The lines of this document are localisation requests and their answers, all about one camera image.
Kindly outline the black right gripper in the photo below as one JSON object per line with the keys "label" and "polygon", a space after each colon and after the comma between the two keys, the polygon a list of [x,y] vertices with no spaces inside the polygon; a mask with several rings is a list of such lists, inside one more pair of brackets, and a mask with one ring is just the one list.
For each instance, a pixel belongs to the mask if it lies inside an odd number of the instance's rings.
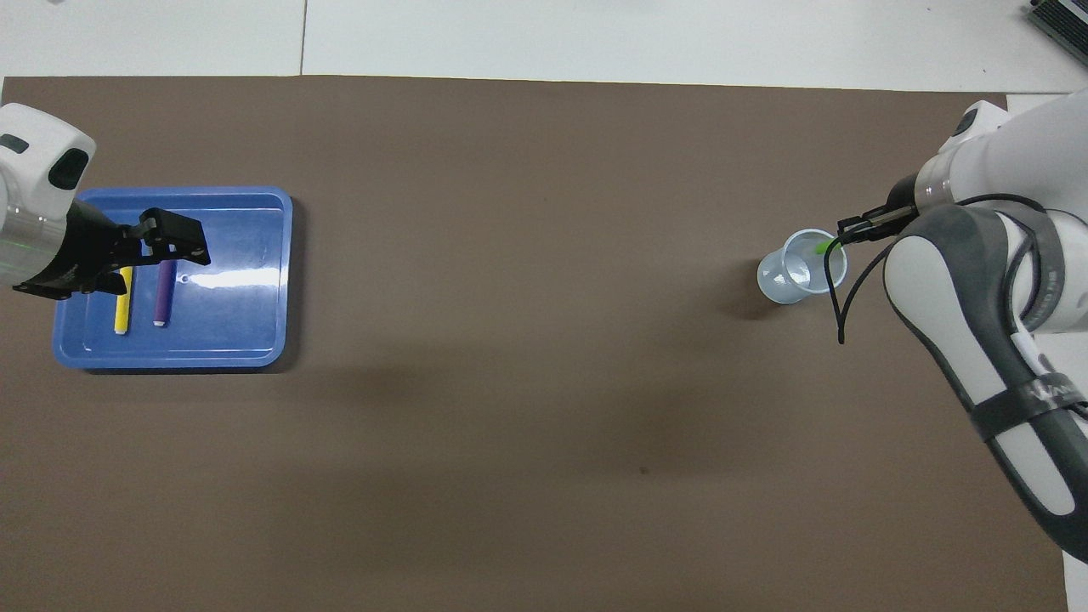
{"label": "black right gripper", "polygon": [[839,245],[850,245],[860,241],[877,241],[897,234],[920,216],[915,201],[915,185],[918,174],[902,178],[887,194],[885,206],[871,209],[863,216],[854,216],[838,221],[836,240]]}

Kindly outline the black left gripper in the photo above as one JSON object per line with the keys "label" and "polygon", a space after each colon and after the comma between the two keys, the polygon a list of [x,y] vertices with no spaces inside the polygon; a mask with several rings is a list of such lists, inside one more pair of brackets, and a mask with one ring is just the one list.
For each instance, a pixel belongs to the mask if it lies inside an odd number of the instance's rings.
{"label": "black left gripper", "polygon": [[133,258],[213,262],[201,221],[166,209],[141,215],[138,224],[118,224],[97,207],[75,199],[65,221],[65,236],[50,264],[37,276],[13,282],[13,290],[52,301],[66,301],[75,293],[123,296],[129,290],[120,268]]}

